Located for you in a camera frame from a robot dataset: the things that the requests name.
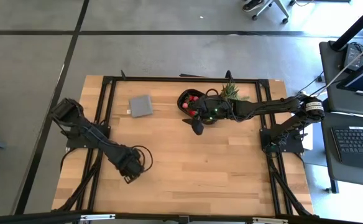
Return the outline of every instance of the wooden tabletop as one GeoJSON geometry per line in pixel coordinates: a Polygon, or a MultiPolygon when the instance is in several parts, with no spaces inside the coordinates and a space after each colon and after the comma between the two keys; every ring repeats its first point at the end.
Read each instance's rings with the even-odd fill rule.
{"type": "MultiPolygon", "coordinates": [[[[93,120],[102,76],[87,76],[80,103],[85,116],[93,120]]],[[[256,102],[253,84],[237,84],[240,96],[256,102]]],[[[222,120],[206,126],[197,136],[182,122],[176,101],[188,88],[205,92],[221,90],[221,83],[120,81],[111,111],[110,139],[127,146],[149,148],[154,164],[131,184],[103,159],[94,203],[96,212],[190,215],[274,215],[269,172],[261,150],[260,117],[236,123],[222,120]],[[141,118],[127,114],[129,99],[150,95],[154,113],[141,118]]],[[[270,80],[273,99],[286,97],[284,82],[270,80]]],[[[277,123],[290,113],[276,114],[277,123]]],[[[65,159],[53,208],[65,203],[80,183],[86,149],[77,149],[65,159]]],[[[305,170],[294,154],[283,154],[288,185],[309,212],[313,212],[305,170]]],[[[90,185],[85,198],[88,198],[90,185]]],[[[282,190],[278,186],[283,207],[282,190]]]]}

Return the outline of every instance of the shoe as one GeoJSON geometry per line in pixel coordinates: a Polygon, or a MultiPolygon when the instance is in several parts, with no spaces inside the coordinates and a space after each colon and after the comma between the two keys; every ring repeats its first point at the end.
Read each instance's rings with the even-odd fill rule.
{"type": "Polygon", "coordinates": [[[242,10],[244,12],[251,12],[254,9],[257,9],[258,7],[262,7],[264,5],[264,0],[252,0],[245,4],[242,7],[242,10]]]}

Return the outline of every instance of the black desk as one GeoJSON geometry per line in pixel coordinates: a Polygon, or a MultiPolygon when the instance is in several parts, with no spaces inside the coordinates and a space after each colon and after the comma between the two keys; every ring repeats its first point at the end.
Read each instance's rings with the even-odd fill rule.
{"type": "Polygon", "coordinates": [[[341,180],[345,182],[363,185],[363,168],[347,166],[340,163],[337,149],[333,141],[331,127],[332,126],[363,126],[363,118],[357,116],[326,113],[325,119],[321,123],[323,128],[324,145],[326,148],[326,162],[328,164],[328,173],[331,178],[331,185],[337,188],[337,183],[333,180],[341,180]]]}
{"type": "MultiPolygon", "coordinates": [[[[339,72],[343,65],[344,52],[335,52],[329,47],[328,42],[319,43],[319,52],[323,63],[325,81],[328,84],[339,72]]],[[[338,80],[346,78],[349,74],[343,73],[338,80]]],[[[328,87],[328,104],[330,111],[338,111],[353,114],[363,114],[363,96],[353,91],[340,90],[337,84],[328,87]]]]}

